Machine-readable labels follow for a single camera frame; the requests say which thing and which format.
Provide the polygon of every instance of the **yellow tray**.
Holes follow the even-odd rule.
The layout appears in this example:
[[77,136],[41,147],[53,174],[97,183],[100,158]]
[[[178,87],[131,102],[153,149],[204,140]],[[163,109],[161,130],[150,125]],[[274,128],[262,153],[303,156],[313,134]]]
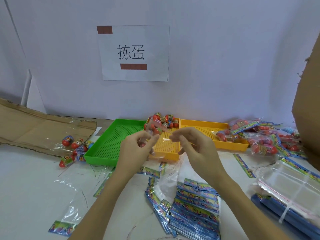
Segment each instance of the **yellow tray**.
[[194,127],[198,131],[201,131],[206,136],[210,137],[216,148],[234,150],[234,151],[246,151],[249,143],[245,140],[239,140],[239,143],[220,141],[219,138],[212,133],[218,132],[220,130],[229,129],[229,125],[226,123],[218,122],[208,122],[208,121],[198,121],[198,120],[181,120],[179,123],[180,128],[184,127]]
[[[179,128],[172,128],[169,129],[170,131],[174,132]],[[180,151],[180,142],[172,142],[171,140],[166,140],[170,136],[169,132],[162,132],[157,144],[154,148],[154,156],[150,155],[150,158],[163,158],[171,161],[178,161],[179,155],[178,152]]]

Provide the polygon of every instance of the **cardboard flap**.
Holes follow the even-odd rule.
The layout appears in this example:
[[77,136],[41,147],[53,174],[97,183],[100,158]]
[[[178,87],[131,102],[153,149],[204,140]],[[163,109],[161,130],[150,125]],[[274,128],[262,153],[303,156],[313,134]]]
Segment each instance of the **cardboard flap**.
[[304,147],[320,156],[320,36],[307,59],[292,114]]
[[0,98],[0,143],[64,157],[73,151],[64,147],[68,135],[86,141],[97,129],[96,121],[48,115]]

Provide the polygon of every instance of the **table surface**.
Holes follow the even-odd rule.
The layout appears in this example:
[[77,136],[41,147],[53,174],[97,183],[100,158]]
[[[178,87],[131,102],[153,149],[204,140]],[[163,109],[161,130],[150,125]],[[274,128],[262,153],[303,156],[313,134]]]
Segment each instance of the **table surface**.
[[[112,121],[107,121],[100,135]],[[219,152],[227,173],[244,192],[255,182],[242,170],[232,153]],[[269,165],[273,159],[239,153],[249,168],[254,170]],[[59,159],[32,150],[0,145],[0,239],[66,239],[48,233],[55,220],[61,220],[65,208],[75,195],[74,187],[83,193],[84,213],[94,203],[93,194],[102,183],[105,167],[93,167],[76,162],[67,169],[59,168]],[[297,160],[317,172],[306,161]],[[120,195],[110,219],[104,239],[150,240],[168,239],[158,222],[144,191],[148,176],[136,174]],[[66,186],[55,181],[69,181]],[[227,204],[222,201],[220,230],[223,240],[248,239]],[[284,231],[297,239],[286,229]]]

